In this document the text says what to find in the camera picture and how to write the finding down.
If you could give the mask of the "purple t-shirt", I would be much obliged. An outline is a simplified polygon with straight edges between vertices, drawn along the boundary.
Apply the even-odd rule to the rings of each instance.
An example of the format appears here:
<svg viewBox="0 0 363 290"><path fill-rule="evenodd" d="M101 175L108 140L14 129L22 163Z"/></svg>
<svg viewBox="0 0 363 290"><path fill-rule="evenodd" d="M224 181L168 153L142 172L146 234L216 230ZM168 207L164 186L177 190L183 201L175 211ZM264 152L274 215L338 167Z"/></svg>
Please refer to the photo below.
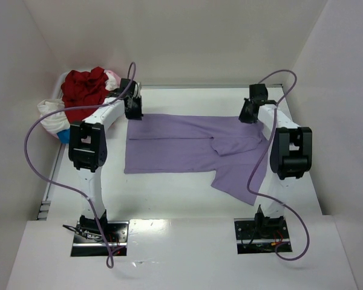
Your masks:
<svg viewBox="0 0 363 290"><path fill-rule="evenodd" d="M129 120L126 174L215 172L211 186L254 205L257 197L247 180L267 139L263 124L242 123L237 117L146 114ZM266 175L262 161L251 187L260 189Z"/></svg>

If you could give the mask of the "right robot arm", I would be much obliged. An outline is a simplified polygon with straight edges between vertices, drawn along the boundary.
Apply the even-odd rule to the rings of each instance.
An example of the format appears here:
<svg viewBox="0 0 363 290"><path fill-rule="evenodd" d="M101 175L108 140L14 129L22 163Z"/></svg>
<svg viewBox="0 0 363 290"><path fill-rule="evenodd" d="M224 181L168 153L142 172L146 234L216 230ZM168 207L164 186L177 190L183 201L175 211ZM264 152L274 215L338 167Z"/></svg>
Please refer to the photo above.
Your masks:
<svg viewBox="0 0 363 290"><path fill-rule="evenodd" d="M278 105L283 100L270 100L263 83L249 86L249 97L244 100L239 120L243 123L263 124L263 135L268 145L247 180L247 190L254 197L263 198L269 203L260 205L254 217L253 227L239 228L237 239L255 240L275 237L270 226L284 222L284 212L288 210L287 197L289 187L311 169L312 166L312 130L294 123ZM268 193L260 193L251 187L252 180L262 161L268 161L273 178Z"/></svg>

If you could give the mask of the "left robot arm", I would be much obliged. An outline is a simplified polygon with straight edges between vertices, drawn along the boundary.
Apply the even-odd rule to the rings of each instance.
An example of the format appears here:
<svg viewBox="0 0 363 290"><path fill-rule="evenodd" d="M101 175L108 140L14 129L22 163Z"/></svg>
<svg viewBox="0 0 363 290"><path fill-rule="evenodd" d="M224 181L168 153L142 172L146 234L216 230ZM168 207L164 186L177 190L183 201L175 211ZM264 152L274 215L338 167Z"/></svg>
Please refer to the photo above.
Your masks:
<svg viewBox="0 0 363 290"><path fill-rule="evenodd" d="M107 158L106 132L121 116L141 120L141 84L122 79L104 104L82 121L70 124L69 159L77 170L82 196L79 232L101 235L108 227L102 199L101 172Z"/></svg>

